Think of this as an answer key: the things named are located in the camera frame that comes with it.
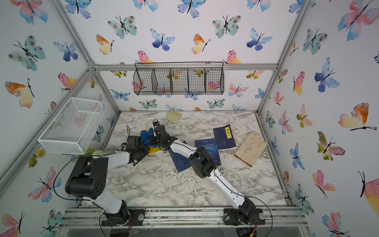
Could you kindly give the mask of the yellow illustrated book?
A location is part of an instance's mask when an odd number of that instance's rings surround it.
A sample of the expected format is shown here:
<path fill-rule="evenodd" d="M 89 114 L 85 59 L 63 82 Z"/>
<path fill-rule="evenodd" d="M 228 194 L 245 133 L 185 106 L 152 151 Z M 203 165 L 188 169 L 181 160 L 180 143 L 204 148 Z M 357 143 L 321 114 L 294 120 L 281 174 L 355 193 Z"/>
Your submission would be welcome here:
<path fill-rule="evenodd" d="M 148 155 L 152 155 L 154 153 L 157 153 L 157 152 L 161 152 L 163 151 L 163 148 L 161 148 L 160 146 L 157 146 L 157 147 L 152 147 L 152 146 L 149 146 L 149 153 Z"/>

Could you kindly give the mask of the blue cloth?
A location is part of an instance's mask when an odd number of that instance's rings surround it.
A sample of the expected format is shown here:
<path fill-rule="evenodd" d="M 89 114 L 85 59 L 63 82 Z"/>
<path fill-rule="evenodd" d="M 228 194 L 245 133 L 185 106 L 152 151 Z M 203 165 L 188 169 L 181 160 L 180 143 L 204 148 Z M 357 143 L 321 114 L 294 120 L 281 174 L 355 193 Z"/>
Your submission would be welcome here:
<path fill-rule="evenodd" d="M 142 130 L 140 133 L 140 136 L 141 136 L 141 141 L 148 147 L 153 147 L 153 148 L 157 147 L 156 144 L 151 143 L 151 138 L 154 138 L 155 136 L 154 130 L 152 127 L 147 130 Z"/>

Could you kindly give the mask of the dark blue Chinese book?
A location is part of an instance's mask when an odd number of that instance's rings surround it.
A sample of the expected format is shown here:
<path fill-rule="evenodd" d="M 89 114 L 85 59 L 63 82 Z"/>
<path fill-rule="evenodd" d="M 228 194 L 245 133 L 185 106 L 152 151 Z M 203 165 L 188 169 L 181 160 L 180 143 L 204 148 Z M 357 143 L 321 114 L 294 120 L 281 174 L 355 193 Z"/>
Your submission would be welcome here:
<path fill-rule="evenodd" d="M 191 163 L 186 157 L 178 153 L 174 153 L 171 150 L 169 150 L 169 153 L 178 173 L 191 168 Z"/>

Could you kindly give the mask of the blue Little Prince book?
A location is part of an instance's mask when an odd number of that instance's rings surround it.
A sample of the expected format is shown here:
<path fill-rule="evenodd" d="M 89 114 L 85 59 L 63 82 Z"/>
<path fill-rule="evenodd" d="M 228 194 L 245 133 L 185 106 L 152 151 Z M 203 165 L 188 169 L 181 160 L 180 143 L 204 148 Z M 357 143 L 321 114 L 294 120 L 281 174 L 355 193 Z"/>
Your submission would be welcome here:
<path fill-rule="evenodd" d="M 215 163 L 215 165 L 216 166 L 221 165 L 220 155 L 219 155 L 218 146 L 217 146 L 217 142 L 215 138 L 195 140 L 195 146 L 197 148 L 199 147 L 205 148 L 208 154 L 210 155 L 212 161 Z"/>

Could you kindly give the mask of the dark blue horse-cover book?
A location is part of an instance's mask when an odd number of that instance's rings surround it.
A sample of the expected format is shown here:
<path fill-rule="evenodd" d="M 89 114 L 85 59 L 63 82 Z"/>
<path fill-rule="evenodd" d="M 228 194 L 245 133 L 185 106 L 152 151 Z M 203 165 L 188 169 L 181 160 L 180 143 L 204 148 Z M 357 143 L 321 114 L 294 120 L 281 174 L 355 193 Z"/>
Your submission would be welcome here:
<path fill-rule="evenodd" d="M 213 132 L 219 150 L 236 148 L 235 139 L 229 124 L 223 127 L 214 128 Z"/>

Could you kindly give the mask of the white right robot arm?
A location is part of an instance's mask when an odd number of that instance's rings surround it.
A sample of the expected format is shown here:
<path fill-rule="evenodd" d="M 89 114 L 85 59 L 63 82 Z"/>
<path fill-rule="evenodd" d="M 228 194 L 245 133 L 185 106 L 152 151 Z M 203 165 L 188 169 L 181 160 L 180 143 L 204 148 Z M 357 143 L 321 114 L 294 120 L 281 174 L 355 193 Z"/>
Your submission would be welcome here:
<path fill-rule="evenodd" d="M 154 128 L 154 135 L 150 138 L 150 142 L 158 145 L 164 151 L 177 153 L 187 158 L 196 175 L 211 182 L 228 199 L 232 208 L 224 210 L 223 222 L 225 225 L 265 224 L 263 210 L 257 208 L 249 197 L 237 191 L 223 177 L 205 148 L 196 148 L 183 143 L 178 138 L 170 136 L 162 125 Z"/>

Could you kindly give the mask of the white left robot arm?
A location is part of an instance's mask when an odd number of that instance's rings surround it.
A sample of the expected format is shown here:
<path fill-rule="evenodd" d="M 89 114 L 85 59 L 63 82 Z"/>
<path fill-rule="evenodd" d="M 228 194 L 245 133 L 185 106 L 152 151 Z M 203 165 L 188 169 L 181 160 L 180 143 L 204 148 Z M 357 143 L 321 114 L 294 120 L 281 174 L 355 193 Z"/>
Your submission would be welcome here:
<path fill-rule="evenodd" d="M 65 186 L 65 191 L 78 199 L 89 201 L 103 210 L 104 226 L 131 226 L 132 214 L 125 201 L 107 189 L 107 173 L 116 167 L 139 163 L 150 152 L 141 137 L 132 136 L 121 145 L 121 151 L 105 155 L 81 155 Z"/>

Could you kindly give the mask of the green scrub brush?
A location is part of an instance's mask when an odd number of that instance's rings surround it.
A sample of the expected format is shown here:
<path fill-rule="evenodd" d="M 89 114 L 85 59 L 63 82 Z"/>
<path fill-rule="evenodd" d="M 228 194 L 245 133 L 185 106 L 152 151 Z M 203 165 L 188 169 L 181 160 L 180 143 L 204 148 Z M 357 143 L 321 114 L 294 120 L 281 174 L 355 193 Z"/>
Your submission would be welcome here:
<path fill-rule="evenodd" d="M 171 110 L 166 114 L 166 122 L 167 123 L 177 122 L 182 118 L 182 116 L 183 116 L 182 113 L 175 110 Z"/>

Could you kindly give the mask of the potted flower plant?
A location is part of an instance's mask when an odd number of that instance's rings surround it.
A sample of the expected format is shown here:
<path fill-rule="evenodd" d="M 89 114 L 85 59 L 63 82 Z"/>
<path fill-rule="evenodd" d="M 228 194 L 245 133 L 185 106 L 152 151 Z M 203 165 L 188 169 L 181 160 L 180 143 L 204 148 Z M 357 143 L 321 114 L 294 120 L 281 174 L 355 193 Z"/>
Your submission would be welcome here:
<path fill-rule="evenodd" d="M 104 154 L 105 154 L 104 151 L 96 150 L 92 147 L 89 147 L 86 151 L 86 155 L 89 155 L 89 156 L 103 156 Z"/>

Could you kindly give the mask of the white mesh wall basket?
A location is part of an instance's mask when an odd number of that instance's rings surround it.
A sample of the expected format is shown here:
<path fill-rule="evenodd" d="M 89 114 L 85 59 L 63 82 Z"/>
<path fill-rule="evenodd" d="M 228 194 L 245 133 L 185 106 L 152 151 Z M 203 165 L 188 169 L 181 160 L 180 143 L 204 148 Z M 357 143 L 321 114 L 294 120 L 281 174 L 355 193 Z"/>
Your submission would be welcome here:
<path fill-rule="evenodd" d="M 38 137 L 50 153 L 84 155 L 103 115 L 101 101 L 71 97 Z"/>

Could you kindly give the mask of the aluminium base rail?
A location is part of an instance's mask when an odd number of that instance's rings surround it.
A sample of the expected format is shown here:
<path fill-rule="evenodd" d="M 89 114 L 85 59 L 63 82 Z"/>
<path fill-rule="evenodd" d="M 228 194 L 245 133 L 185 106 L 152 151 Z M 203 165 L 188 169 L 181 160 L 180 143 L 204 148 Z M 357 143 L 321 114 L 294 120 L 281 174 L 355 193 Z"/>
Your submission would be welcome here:
<path fill-rule="evenodd" d="M 243 222 L 237 210 L 226 206 L 211 207 L 130 207 L 132 228 L 189 227 L 307 227 L 305 215 L 297 206 L 259 206 L 252 220 Z"/>

